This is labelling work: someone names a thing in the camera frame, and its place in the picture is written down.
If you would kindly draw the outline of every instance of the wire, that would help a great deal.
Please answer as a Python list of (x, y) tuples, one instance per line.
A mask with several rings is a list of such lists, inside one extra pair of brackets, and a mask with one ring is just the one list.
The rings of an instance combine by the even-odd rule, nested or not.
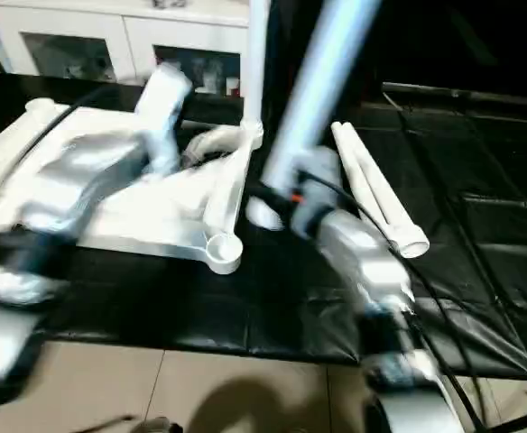
[[(390, 105), (393, 106), (397, 110), (397, 115), (398, 115), (398, 118), (400, 119), (400, 125), (402, 126), (402, 133), (406, 135), (406, 137), (409, 137), (408, 125), (403, 115), (404, 109), (400, 105), (398, 105), (388, 94), (386, 94), (386, 92), (383, 91), (382, 94), (384, 98), (390, 103)], [(412, 266), (411, 271), (417, 272), (417, 270), (413, 266)], [(453, 339), (458, 347), (458, 351), (460, 352), (460, 355), (462, 356), (462, 360), (464, 361), (464, 365), (468, 370), (470, 378), (472, 379), (472, 384), (474, 386), (476, 397), (478, 400), (478, 406), (480, 407), (480, 414), (482, 417), (482, 421), (484, 422), (484, 424), (486, 424), (486, 406), (485, 406), (485, 401), (483, 398), (482, 390), (480, 389), (480, 384), (478, 383), (478, 377), (476, 375), (475, 368), (472, 365), (470, 358), (467, 354), (467, 351), (464, 349), (464, 346), (462, 345), (462, 342), (460, 341), (458, 337), (457, 330), (454, 328), (451, 320), (449, 320), (448, 313), (439, 304), (439, 299), (437, 299), (438, 295), (436, 294), (436, 291), (431, 286), (426, 289), (430, 293), (430, 295), (432, 295), (436, 304), (438, 304), (440, 313), (442, 314), (444, 321), (452, 328), (450, 332), (453, 332), (454, 336), (457, 337)]]
[[(342, 197), (348, 205), (352, 207), (357, 207), (362, 215), (364, 215), (373, 225), (374, 227), (380, 232), (386, 243), (388, 244), (388, 249), (390, 250), (390, 253), (400, 262), (402, 263), (408, 270), (416, 276), (416, 278), (421, 282), (424, 289), (431, 295), (431, 297), (434, 299), (434, 302), (438, 306), (440, 313), (442, 315), (442, 318), (444, 320), (444, 323), (447, 326), (447, 331), (450, 334), (450, 337), (455, 342), (458, 351), (460, 352), (460, 355), (463, 359), (465, 359), (465, 364), (469, 363), (469, 358), (467, 356), (466, 350), (464, 349), (464, 346), (462, 345), (462, 341), (460, 340), (460, 337), (458, 336), (458, 332), (452, 323), (452, 320), (450, 320), (448, 313), (442, 306), (440, 299), (438, 297), (438, 294), (436, 291), (430, 286), (427, 279), (421, 274), (421, 272), (408, 260), (403, 258), (394, 248), (393, 242), (390, 240), (390, 238), (385, 234), (384, 230), (380, 227), (380, 225), (375, 221), (375, 219), (370, 215), (370, 213), (365, 209), (364, 206), (362, 206), (361, 203), (359, 203), (353, 196), (351, 196), (348, 192), (346, 192), (343, 188), (339, 187), (338, 185), (335, 185), (331, 182), (328, 182), (327, 180), (324, 180), (314, 174), (305, 172), (303, 175), (311, 180), (315, 180), (318, 183), (321, 183), (322, 185), (332, 189), (340, 197)], [(464, 405), (465, 410), (468, 413), (468, 416), (472, 420), (472, 423), (475, 426), (476, 431), (485, 431), (485, 410), (483, 410), (483, 419), (481, 420), (478, 415), (476, 414), (476, 411), (474, 410), (474, 407), (472, 406), (472, 403), (470, 402), (470, 399), (466, 396), (466, 393), (462, 389), (462, 386), (456, 379), (455, 374), (452, 372), (452, 369), (446, 362), (446, 360), (442, 357), (441, 353), (439, 352), (438, 348), (434, 345), (430, 345), (432, 342), (431, 338), (426, 335), (422, 328), (419, 327), (419, 330), (422, 334), (422, 338), (424, 341), (426, 341), (427, 345), (430, 347), (430, 351), (434, 355), (434, 357), (437, 358), (438, 363), (440, 365), (440, 368), (442, 369), (443, 373), (448, 377), (450, 383), (454, 387), (456, 393), (458, 394), (458, 397), (462, 400), (462, 404)], [(484, 404), (484, 397), (482, 395), (482, 392), (480, 390), (480, 386), (477, 384), (477, 377), (473, 377), (472, 380), (474, 381), (476, 379), (475, 384), (475, 391), (477, 394), (478, 404), (481, 408), (485, 408)]]
[(59, 124), (63, 122), (63, 120), (69, 117), (69, 115), (76, 111), (80, 106), (83, 106), (93, 101), (95, 98), (101, 96), (101, 94), (113, 88), (113, 86), (102, 85), (97, 87), (95, 90), (91, 90), (85, 96), (79, 98), (76, 102), (70, 105), (60, 115), (51, 120), (51, 122), (45, 127), (45, 129), (43, 129), (39, 134), (35, 136), (35, 138), (32, 139), (32, 141), (27, 145), (24, 151), (17, 157), (15, 161), (11, 163), (11, 165), (7, 168), (6, 172), (3, 173), (3, 175), (0, 177), (0, 189), (5, 185), (9, 178), (13, 176), (13, 173), (16, 171), (17, 167), (19, 167), (21, 162), (27, 157), (27, 155), (29, 155), (29, 153), (37, 146), (37, 144), (39, 144), (47, 136), (48, 133), (50, 133), (53, 129), (59, 126)]

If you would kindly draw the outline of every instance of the beige floor tile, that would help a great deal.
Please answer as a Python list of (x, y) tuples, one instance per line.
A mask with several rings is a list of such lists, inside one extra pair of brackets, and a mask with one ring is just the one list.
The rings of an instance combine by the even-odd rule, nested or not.
[(369, 394), (361, 370), (329, 366), (328, 378), (332, 433), (363, 433), (362, 408)]
[(186, 433), (327, 433), (326, 368), (166, 352), (149, 411), (155, 416)]
[(527, 382), (490, 379), (502, 421), (527, 415)]
[[(457, 379), (462, 388), (464, 389), (464, 392), (466, 393), (467, 397), (472, 402), (472, 405), (474, 406), (478, 417), (480, 417), (480, 406), (478, 404), (478, 398), (476, 396), (476, 391), (474, 389), (472, 379), (468, 377), (457, 377)], [(445, 377), (442, 379), (442, 381), (444, 382), (446, 389), (448, 390), (448, 394), (452, 398), (452, 403), (454, 404), (454, 408), (456, 409), (456, 412), (460, 417), (460, 421), (462, 422), (464, 430), (474, 431), (472, 421), (470, 421), (470, 417), (468, 416), (466, 409), (464, 409), (462, 401), (450, 385), (450, 382)], [(480, 391), (482, 392), (484, 398), (488, 427), (498, 425), (500, 424), (501, 420), (498, 413), (498, 409), (496, 408), (495, 399), (490, 384), (488, 383), (488, 380), (484, 378), (479, 378), (478, 382), (480, 384)]]
[(161, 359), (158, 350), (52, 343), (28, 392), (0, 407), (0, 433), (70, 433), (127, 414), (143, 417)]

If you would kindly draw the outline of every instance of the black tarp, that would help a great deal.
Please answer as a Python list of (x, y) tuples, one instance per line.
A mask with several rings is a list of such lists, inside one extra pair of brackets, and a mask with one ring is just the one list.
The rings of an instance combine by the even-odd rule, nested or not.
[[(96, 85), (0, 76), (0, 132), (34, 97), (69, 103)], [(96, 105), (132, 110), (140, 92), (117, 86)], [(217, 105), (204, 100), (190, 116), (239, 120), (241, 106), (210, 110), (209, 104)], [(430, 250), (414, 262), (438, 291), (476, 372), (527, 379), (527, 124), (404, 116), (406, 125), (390, 109), (364, 107), (354, 123), (430, 237)], [(268, 148), (272, 138), (268, 132)], [(251, 180), (264, 155), (265, 149), (254, 154)], [(44, 332), (114, 345), (357, 364), (361, 329), (346, 289), (314, 249), (289, 233), (251, 226), (243, 213), (236, 232), (245, 250), (229, 276), (203, 263), (78, 248), (69, 261), (68, 295)], [(413, 289), (426, 328), (466, 374), (434, 302), (418, 282)]]

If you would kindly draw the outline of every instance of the white pvc pipe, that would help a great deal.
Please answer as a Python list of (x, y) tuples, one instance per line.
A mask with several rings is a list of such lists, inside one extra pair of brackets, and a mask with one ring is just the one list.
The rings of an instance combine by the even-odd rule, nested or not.
[(370, 184), (365, 178), (364, 172), (357, 162), (354, 150), (350, 147), (340, 122), (334, 122), (332, 124), (332, 133), (334, 134), (337, 151), (346, 171), (352, 194), (365, 210), (369, 212), (375, 222), (385, 231), (388, 223), (372, 193), (372, 189), (370, 189)]
[[(380, 1), (328, 0), (322, 9), (262, 176), (265, 185), (285, 197), (295, 184), (302, 154), (323, 134)], [(247, 216), (259, 226), (282, 227), (280, 218), (256, 198)]]
[(370, 185), (378, 206), (390, 226), (389, 237), (397, 245), (398, 252), (406, 258), (418, 257), (428, 251), (430, 241), (416, 226), (398, 199), (378, 164), (357, 135), (354, 126), (346, 123), (341, 132), (345, 142), (355, 153), (357, 162)]
[(244, 118), (242, 125), (264, 133), (262, 98), (264, 97), (265, 42), (269, 0), (250, 0), (247, 71), (242, 77)]

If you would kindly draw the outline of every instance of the white cabinet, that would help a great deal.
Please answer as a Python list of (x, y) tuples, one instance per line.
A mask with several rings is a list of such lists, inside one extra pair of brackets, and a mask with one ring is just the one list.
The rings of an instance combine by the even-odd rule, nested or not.
[(247, 67), (247, 0), (0, 0), (13, 72), (143, 84), (168, 61), (207, 93), (239, 96)]
[(110, 81), (135, 75), (118, 15), (0, 6), (0, 39), (15, 73)]
[(158, 63), (168, 61), (195, 87), (225, 94), (245, 74), (246, 27), (126, 17), (125, 28), (138, 78), (148, 78)]

